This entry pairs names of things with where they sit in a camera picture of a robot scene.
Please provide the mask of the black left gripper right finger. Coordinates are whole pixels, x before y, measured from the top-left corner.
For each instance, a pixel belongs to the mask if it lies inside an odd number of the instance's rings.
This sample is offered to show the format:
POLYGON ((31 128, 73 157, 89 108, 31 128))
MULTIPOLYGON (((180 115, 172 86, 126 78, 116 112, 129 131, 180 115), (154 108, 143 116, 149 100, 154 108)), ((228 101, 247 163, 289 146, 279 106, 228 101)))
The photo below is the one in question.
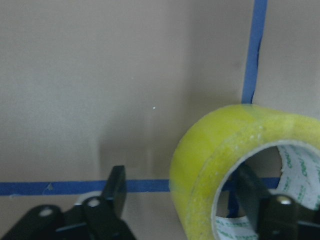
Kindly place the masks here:
POLYGON ((236 170, 235 194, 259 240, 318 240, 320 210, 271 193, 249 166, 236 170))

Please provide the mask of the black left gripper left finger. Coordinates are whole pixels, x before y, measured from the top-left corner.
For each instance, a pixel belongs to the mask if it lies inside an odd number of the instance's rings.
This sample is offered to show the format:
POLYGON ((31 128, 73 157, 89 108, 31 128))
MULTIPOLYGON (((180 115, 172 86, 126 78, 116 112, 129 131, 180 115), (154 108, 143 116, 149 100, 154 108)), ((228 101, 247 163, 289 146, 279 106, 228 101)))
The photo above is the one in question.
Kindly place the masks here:
POLYGON ((121 218, 126 196, 126 170, 116 165, 102 192, 89 192, 67 211, 52 204, 35 206, 2 239, 134 240, 135 235, 121 218))

